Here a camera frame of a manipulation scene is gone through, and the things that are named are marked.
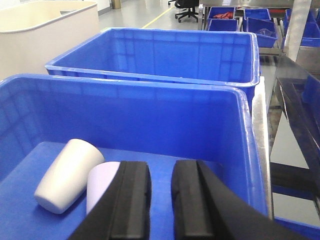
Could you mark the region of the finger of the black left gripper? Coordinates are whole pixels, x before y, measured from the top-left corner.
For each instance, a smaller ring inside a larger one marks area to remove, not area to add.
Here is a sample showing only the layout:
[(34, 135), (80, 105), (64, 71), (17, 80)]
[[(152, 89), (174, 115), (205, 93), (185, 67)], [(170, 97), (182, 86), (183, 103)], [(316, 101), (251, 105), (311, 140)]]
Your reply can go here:
[(107, 190), (70, 240), (147, 240), (152, 182), (144, 161), (122, 161)]
[(303, 240), (233, 193), (200, 160), (178, 160), (171, 198), (177, 240)]

